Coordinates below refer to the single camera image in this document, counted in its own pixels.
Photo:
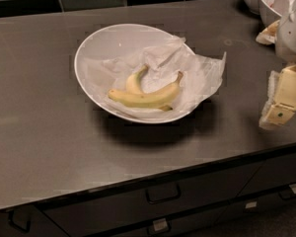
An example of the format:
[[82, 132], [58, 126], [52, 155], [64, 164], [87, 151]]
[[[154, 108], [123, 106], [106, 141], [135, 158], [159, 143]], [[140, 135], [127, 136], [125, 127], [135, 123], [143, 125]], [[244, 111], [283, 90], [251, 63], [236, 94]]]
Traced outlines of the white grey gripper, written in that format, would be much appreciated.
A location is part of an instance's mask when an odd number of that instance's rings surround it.
[[[296, 0], [285, 12], [277, 28], [275, 53], [287, 62], [296, 63]], [[265, 130], [284, 125], [296, 113], [296, 64], [271, 71], [268, 78], [267, 101], [261, 111], [259, 126]]]

